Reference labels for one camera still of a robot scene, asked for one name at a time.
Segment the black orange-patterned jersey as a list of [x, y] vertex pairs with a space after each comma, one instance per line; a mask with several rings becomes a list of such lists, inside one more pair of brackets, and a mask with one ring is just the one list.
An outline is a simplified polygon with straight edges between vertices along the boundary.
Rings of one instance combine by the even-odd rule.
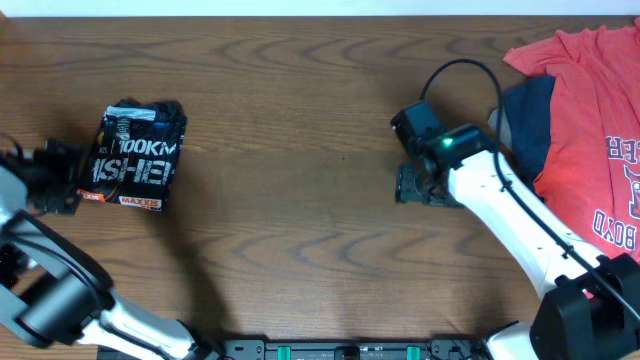
[[188, 118], [175, 100], [122, 99], [105, 109], [77, 192], [85, 200], [161, 212]]

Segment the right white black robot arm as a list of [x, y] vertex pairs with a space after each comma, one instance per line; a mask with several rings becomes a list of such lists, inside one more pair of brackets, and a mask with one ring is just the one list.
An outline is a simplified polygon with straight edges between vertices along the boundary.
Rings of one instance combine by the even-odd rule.
[[540, 298], [530, 323], [489, 335], [492, 359], [621, 359], [639, 349], [639, 265], [605, 256], [564, 225], [515, 176], [475, 126], [393, 131], [409, 161], [396, 199], [426, 201], [432, 189], [471, 211], [527, 275]]

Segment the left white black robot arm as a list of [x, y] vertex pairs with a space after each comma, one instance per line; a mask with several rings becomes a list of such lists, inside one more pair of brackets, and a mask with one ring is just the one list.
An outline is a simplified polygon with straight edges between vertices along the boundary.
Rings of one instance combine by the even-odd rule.
[[124, 299], [106, 270], [45, 225], [72, 215], [81, 148], [49, 143], [1, 153], [1, 324], [25, 343], [94, 345], [114, 359], [221, 359], [223, 345]]

